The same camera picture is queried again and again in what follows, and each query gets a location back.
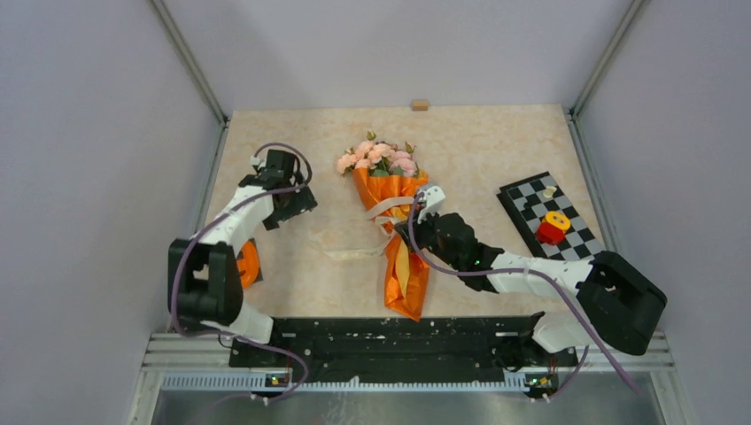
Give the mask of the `orange yellow wrapping paper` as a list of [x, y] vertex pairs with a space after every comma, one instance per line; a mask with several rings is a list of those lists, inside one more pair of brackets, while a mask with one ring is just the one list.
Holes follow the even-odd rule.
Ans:
[[387, 258], [384, 277], [384, 305], [412, 321], [422, 318], [422, 310], [430, 267], [416, 253], [412, 253], [396, 225], [407, 219], [417, 190], [428, 183], [428, 175], [420, 171], [416, 176], [377, 175], [374, 170], [358, 168], [352, 178], [366, 217], [389, 237], [383, 248]]

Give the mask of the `pink brown rose stem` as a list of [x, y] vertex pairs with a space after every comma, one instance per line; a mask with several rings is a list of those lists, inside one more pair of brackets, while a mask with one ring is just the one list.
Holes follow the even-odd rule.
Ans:
[[385, 164], [387, 159], [395, 154], [393, 147], [386, 142], [378, 142], [376, 140], [376, 133], [373, 130], [369, 130], [366, 133], [366, 140], [360, 143], [354, 152], [356, 162], [354, 167], [375, 169], [378, 166]]

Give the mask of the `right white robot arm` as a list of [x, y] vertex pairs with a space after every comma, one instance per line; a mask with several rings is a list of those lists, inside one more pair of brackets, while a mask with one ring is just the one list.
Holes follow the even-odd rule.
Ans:
[[646, 352], [667, 296], [620, 254], [590, 259], [524, 257], [478, 241], [457, 213], [428, 213], [396, 226], [411, 252], [429, 252], [474, 291], [560, 298], [566, 313], [542, 313], [519, 341], [522, 358], [542, 365], [555, 352], [602, 342], [620, 352]]

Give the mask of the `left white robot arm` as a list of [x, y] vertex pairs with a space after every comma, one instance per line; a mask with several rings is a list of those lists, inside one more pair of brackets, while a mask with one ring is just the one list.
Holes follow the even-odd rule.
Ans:
[[249, 268], [238, 262], [250, 259], [243, 247], [258, 227], [279, 228], [317, 202], [310, 189], [311, 165], [296, 148], [266, 143], [252, 156], [251, 167], [208, 224], [169, 246], [167, 307], [178, 334], [249, 340], [253, 358], [273, 366], [283, 357], [284, 343], [272, 334], [272, 317], [245, 301], [242, 278]]

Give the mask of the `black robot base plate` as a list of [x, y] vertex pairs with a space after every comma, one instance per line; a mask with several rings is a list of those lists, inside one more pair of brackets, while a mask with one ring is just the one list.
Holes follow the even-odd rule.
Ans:
[[233, 368], [279, 368], [309, 383], [494, 383], [513, 372], [573, 367], [571, 349], [551, 354], [531, 337], [538, 315], [277, 318], [270, 352], [235, 341]]

